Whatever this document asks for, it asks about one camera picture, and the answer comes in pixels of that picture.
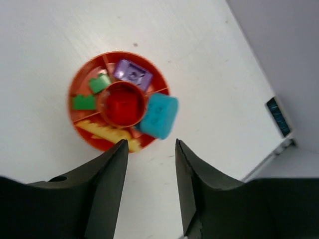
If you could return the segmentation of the green lego brick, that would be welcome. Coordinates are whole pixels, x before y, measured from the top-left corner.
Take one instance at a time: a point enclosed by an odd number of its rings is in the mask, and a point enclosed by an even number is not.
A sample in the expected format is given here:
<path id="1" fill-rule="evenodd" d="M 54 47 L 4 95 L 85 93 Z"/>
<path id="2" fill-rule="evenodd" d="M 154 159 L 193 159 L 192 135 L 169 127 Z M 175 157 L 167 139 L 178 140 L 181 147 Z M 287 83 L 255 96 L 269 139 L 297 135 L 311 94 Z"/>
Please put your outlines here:
<path id="1" fill-rule="evenodd" d="M 72 98 L 73 110 L 95 110 L 96 99 L 93 95 L 76 95 Z"/>
<path id="2" fill-rule="evenodd" d="M 97 94 L 107 88 L 112 83 L 107 74 L 100 73 L 96 78 L 89 80 L 89 87 L 94 94 Z"/>

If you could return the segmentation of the teal lego piece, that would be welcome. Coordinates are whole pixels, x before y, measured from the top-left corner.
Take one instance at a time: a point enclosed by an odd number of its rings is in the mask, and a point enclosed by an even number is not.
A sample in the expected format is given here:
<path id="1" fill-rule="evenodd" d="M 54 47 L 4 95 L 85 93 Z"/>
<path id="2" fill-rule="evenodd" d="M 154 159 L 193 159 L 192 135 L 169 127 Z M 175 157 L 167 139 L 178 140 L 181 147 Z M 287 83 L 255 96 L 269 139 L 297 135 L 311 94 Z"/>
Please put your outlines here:
<path id="1" fill-rule="evenodd" d="M 177 111 L 177 98 L 154 93 L 149 97 L 146 113 L 136 129 L 154 138 L 166 139 L 172 130 Z"/>

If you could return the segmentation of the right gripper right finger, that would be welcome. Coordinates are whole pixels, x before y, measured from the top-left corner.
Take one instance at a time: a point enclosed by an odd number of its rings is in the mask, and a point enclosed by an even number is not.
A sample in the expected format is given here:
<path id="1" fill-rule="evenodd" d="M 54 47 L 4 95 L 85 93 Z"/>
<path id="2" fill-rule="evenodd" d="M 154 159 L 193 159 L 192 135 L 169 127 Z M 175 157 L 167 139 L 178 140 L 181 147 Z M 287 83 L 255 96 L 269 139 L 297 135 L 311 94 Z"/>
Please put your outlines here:
<path id="1" fill-rule="evenodd" d="M 241 182 L 199 158 L 182 140 L 175 166 L 183 235 L 189 239 L 316 239 L 317 178 Z"/>

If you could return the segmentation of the small yellow lego brick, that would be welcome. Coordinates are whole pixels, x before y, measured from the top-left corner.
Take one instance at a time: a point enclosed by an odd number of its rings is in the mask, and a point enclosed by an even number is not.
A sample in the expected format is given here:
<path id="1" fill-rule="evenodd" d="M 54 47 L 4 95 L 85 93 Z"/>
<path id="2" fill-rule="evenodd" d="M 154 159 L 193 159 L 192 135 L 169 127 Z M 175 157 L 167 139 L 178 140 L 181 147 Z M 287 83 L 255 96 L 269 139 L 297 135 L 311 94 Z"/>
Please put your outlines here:
<path id="1" fill-rule="evenodd" d="M 130 141 L 131 135 L 122 129 L 113 128 L 111 126 L 101 126 L 98 123 L 82 120 L 76 123 L 76 126 L 112 143 L 117 143 L 122 139 Z"/>

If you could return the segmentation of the purple lego brick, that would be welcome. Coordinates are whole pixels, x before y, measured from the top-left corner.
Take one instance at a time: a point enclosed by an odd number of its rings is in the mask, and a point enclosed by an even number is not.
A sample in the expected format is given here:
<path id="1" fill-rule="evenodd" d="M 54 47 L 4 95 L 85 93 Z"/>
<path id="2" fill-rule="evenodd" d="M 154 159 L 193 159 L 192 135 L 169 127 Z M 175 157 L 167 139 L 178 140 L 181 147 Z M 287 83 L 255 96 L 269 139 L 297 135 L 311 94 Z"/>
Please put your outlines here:
<path id="1" fill-rule="evenodd" d="M 153 78 L 150 71 L 126 59 L 122 59 L 116 64 L 113 76 L 136 85 L 143 92 L 147 91 Z"/>

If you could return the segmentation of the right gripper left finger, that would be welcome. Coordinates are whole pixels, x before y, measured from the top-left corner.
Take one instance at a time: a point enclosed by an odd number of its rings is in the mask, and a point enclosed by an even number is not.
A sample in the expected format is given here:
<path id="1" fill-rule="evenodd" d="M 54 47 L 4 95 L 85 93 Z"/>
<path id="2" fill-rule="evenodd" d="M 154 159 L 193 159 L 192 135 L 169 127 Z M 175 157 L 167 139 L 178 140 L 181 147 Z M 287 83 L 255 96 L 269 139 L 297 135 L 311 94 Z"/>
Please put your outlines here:
<path id="1" fill-rule="evenodd" d="M 111 239 L 128 165 L 120 140 L 91 161 L 49 181 L 0 179 L 3 239 Z"/>

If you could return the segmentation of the small red lego brick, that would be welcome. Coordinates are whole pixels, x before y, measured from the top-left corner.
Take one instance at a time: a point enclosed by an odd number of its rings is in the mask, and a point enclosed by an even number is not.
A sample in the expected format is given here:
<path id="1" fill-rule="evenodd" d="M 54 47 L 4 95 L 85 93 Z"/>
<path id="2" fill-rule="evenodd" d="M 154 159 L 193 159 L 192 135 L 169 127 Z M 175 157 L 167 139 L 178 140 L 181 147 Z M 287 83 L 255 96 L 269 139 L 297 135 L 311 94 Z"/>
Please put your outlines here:
<path id="1" fill-rule="evenodd" d="M 135 96 L 110 95 L 106 107 L 107 118 L 116 125 L 131 125 L 136 121 L 138 100 Z"/>

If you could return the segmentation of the large yellow lego brick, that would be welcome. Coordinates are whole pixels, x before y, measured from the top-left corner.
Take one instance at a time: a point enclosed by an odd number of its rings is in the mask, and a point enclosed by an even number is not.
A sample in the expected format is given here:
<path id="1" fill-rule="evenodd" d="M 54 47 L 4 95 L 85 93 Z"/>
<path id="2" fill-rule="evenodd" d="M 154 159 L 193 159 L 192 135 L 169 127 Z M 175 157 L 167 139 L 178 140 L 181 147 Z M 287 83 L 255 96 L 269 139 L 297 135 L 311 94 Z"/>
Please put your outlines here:
<path id="1" fill-rule="evenodd" d="M 107 134 L 102 137 L 97 135 L 92 135 L 92 139 L 103 139 L 111 143 L 117 143 L 121 139 L 126 139 L 129 144 L 129 150 L 132 152 L 138 152 L 142 149 L 140 142 L 137 139 L 131 137 L 130 134 Z"/>

